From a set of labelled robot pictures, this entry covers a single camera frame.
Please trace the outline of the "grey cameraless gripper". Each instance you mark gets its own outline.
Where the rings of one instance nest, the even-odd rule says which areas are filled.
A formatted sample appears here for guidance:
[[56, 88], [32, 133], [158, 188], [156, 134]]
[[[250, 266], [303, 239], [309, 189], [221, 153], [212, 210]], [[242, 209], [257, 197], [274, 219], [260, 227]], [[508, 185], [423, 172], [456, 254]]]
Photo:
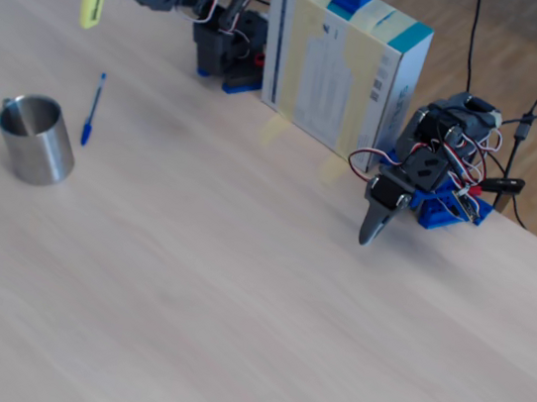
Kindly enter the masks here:
[[359, 243], [369, 245], [402, 209], [409, 206], [415, 188], [395, 173], [378, 173], [367, 183], [365, 198], [370, 202], [359, 231]]

